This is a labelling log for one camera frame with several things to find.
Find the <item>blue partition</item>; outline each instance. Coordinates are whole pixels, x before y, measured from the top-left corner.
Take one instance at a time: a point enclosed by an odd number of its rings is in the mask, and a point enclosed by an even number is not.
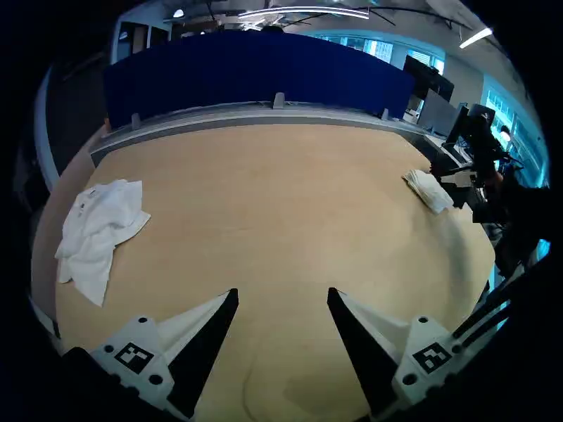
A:
[[[295,34],[226,31],[183,38],[106,69],[112,127],[196,106],[321,103],[403,117],[413,78],[361,51]]]

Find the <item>table surface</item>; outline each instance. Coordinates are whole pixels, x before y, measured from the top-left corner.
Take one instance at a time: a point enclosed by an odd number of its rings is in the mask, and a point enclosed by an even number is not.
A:
[[[453,329],[493,266],[469,209],[433,215],[401,179],[428,168],[397,134],[306,124],[210,129],[114,151],[88,186],[142,180],[152,218],[115,250],[103,307],[57,285],[63,344],[91,350],[138,314],[162,321],[236,287],[239,309],[198,420],[363,416],[328,288]]]

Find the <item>folded white towel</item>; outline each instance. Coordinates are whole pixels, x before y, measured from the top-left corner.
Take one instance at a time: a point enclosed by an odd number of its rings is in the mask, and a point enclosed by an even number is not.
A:
[[[440,214],[444,208],[453,206],[453,199],[431,174],[409,170],[403,179],[434,214]]]
[[[74,280],[76,288],[101,306],[113,250],[135,236],[151,216],[141,211],[141,181],[116,180],[80,193],[63,225],[58,282]]]

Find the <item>light fixture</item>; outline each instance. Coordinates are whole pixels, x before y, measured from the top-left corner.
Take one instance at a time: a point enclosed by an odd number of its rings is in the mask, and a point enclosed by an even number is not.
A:
[[[369,12],[367,11],[354,11],[347,8],[324,6],[274,7],[268,9],[260,9],[259,11],[241,13],[239,15],[239,18],[255,18],[256,16],[278,15],[280,13],[328,13],[331,15],[344,15],[352,16],[353,18],[369,19]]]
[[[492,35],[493,31],[491,28],[485,28],[482,31],[477,32],[473,37],[469,38],[466,41],[463,41],[460,44],[460,48],[464,49],[465,47],[469,46],[470,44],[473,44],[475,41],[480,40],[481,38],[485,38],[488,37],[489,35]]]
[[[261,31],[262,28],[261,27],[257,27],[254,25],[244,25],[242,28],[243,31],[248,31],[248,30],[255,30],[255,31]]]

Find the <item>computer monitor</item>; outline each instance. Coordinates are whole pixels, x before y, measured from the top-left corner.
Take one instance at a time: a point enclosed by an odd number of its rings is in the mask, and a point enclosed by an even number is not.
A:
[[[412,95],[424,100],[428,90],[431,89],[446,101],[452,98],[454,84],[441,76],[437,69],[430,68],[417,59],[407,56],[403,70],[415,79]]]
[[[489,127],[493,124],[493,120],[495,119],[495,111],[492,108],[485,107],[481,104],[474,104],[469,109],[469,113],[467,116],[474,117],[479,115],[485,115],[487,117],[487,123]]]

